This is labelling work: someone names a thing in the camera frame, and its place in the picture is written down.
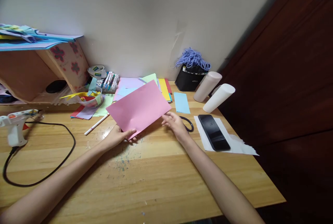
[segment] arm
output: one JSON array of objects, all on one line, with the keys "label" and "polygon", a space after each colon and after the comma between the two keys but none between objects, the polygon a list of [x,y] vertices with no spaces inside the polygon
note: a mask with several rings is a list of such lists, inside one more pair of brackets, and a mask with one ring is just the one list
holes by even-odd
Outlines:
[{"label": "arm", "polygon": [[181,118],[172,112],[167,112],[162,118],[162,125],[174,132],[228,220],[237,224],[264,223],[242,192],[187,133]]},{"label": "arm", "polygon": [[42,182],[8,208],[0,216],[0,223],[41,223],[71,187],[106,151],[118,145],[135,131],[121,132],[120,127],[116,125],[102,142]]}]

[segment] black pen holder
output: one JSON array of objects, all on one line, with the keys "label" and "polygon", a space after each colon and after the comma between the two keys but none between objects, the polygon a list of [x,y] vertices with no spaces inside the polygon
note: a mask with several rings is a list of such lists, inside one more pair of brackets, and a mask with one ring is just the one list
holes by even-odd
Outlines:
[{"label": "black pen holder", "polygon": [[204,76],[191,74],[181,69],[174,83],[180,91],[195,91]]}]

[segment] white wall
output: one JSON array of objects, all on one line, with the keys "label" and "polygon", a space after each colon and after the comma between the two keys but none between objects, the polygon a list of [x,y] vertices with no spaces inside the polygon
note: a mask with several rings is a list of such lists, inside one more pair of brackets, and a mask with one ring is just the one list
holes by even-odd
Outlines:
[{"label": "white wall", "polygon": [[122,76],[172,70],[192,47],[216,71],[266,0],[0,0],[0,22],[83,34],[90,65]]}]

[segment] hand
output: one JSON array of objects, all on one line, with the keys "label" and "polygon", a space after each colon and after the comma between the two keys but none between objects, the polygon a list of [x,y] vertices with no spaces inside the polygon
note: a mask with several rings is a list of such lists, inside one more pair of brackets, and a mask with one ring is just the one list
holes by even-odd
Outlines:
[{"label": "hand", "polygon": [[173,112],[166,112],[165,115],[162,115],[163,121],[162,126],[169,127],[178,141],[183,141],[185,138],[189,137],[189,134],[183,124],[182,119]]},{"label": "hand", "polygon": [[[105,139],[101,142],[101,144],[104,146],[104,148],[107,150],[114,148],[119,143],[121,143],[126,137],[134,134],[136,130],[128,130],[126,132],[122,132],[118,124],[116,124],[113,129],[110,131],[110,133],[105,137]],[[132,143],[133,141],[136,141],[136,136],[133,137],[133,139],[128,140]]]}]

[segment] glue gun cord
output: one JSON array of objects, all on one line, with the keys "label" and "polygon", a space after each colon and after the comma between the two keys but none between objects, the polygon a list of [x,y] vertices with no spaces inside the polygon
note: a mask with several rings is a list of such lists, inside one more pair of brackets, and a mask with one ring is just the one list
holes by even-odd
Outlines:
[{"label": "glue gun cord", "polygon": [[70,154],[73,152],[74,148],[75,148],[75,144],[76,144],[76,140],[75,140],[75,137],[74,135],[72,134],[72,132],[63,124],[60,124],[60,123],[45,123],[45,122],[26,122],[26,123],[37,123],[37,124],[45,124],[45,125],[58,125],[58,126],[63,126],[67,129],[67,131],[70,133],[70,135],[73,137],[73,147],[71,148],[70,152],[68,153],[68,155],[65,157],[65,159],[59,164],[58,167],[56,167],[49,175],[47,175],[46,177],[44,177],[43,179],[41,179],[40,181],[38,182],[35,182],[35,183],[32,183],[32,184],[27,184],[27,185],[24,185],[24,184],[18,184],[18,183],[15,183],[15,182],[12,182],[8,179],[7,177],[7,167],[8,167],[8,164],[9,164],[9,161],[10,161],[10,158],[12,157],[12,155],[16,152],[16,150],[19,148],[19,147],[13,147],[9,153],[9,156],[3,166],[3,171],[2,171],[2,176],[4,178],[4,180],[9,183],[10,185],[13,185],[13,186],[18,186],[18,187],[22,187],[22,188],[27,188],[27,187],[31,187],[31,186],[35,186],[43,181],[45,181],[47,178],[49,178],[52,174],[54,174],[64,163],[65,161],[68,159],[68,157],[70,156]]}]

